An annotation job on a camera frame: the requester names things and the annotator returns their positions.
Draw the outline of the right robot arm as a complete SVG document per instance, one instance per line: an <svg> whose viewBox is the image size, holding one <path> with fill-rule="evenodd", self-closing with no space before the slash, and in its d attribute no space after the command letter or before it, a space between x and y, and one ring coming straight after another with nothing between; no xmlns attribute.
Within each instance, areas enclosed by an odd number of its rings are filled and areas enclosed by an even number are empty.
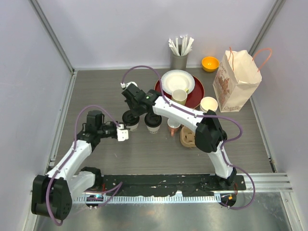
<svg viewBox="0 0 308 231"><path fill-rule="evenodd" d="M223 147L226 132L213 111L204 113L176 103L155 90L147 93L134 82L122 83L122 95L135 117L143 114L164 116L184 125L195 133L195 146L208 154L215 168L218 186L223 190L235 184L236 169L229 162Z"/></svg>

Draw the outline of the white paper cup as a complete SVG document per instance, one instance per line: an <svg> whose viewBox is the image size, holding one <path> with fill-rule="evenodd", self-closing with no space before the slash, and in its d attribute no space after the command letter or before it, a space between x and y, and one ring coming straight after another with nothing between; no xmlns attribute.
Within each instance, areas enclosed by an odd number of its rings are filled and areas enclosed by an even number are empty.
<svg viewBox="0 0 308 231"><path fill-rule="evenodd" d="M160 129L160 126L157 126L157 127L150 127L150 126L147 126L147 129L148 131L151 133L151 134L155 134L159 131Z"/></svg>
<svg viewBox="0 0 308 231"><path fill-rule="evenodd" d="M127 128L129 131L133 132L133 131L136 131L136 130L137 130L138 125L139 125L138 122L137 122L137 123L127 123L127 124L126 124L126 128Z"/></svg>

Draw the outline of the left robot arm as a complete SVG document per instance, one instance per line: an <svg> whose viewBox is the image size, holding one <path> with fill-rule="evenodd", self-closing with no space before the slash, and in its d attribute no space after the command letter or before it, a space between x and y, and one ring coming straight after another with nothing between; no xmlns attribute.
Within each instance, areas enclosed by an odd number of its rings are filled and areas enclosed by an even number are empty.
<svg viewBox="0 0 308 231"><path fill-rule="evenodd" d="M55 225L61 226L70 213L74 199L86 190L97 192L102 189L103 177L98 168L85 167L77 176L74 174L101 139L128 139L128 131L123 123L105 122L104 118L102 111L89 111L81 131L75 132L72 146L60 162L45 175L34 178L31 202L33 214L50 217Z"/></svg>

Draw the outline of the stack of white paper cups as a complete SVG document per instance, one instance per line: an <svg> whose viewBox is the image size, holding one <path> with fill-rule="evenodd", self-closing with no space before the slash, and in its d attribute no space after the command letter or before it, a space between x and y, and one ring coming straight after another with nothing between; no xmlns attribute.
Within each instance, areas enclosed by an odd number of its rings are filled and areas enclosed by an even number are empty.
<svg viewBox="0 0 308 231"><path fill-rule="evenodd" d="M217 108L218 108L218 102L213 97L204 97L200 101L200 110L203 112L208 112L208 110L215 112Z"/></svg>

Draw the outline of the paper takeout bag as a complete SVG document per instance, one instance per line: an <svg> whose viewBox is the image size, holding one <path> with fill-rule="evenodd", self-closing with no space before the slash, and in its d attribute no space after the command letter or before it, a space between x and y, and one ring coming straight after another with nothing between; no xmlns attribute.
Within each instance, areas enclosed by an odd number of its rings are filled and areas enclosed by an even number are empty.
<svg viewBox="0 0 308 231"><path fill-rule="evenodd" d="M257 66L255 59L262 51L269 51L267 59ZM264 48L251 56L248 51L225 51L213 82L220 112L239 112L262 81L261 68L272 55Z"/></svg>

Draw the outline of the black cup lid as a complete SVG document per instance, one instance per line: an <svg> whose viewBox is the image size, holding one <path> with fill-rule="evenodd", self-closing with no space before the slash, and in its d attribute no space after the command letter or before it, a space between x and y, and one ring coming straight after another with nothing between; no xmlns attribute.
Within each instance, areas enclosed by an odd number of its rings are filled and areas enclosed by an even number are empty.
<svg viewBox="0 0 308 231"><path fill-rule="evenodd" d="M146 116L144 117L144 122L146 126L156 128L161 125L162 117L156 114L146 114Z"/></svg>
<svg viewBox="0 0 308 231"><path fill-rule="evenodd" d="M134 126L139 123L140 118L135 117L130 110L127 110L122 115L122 121L126 126Z"/></svg>

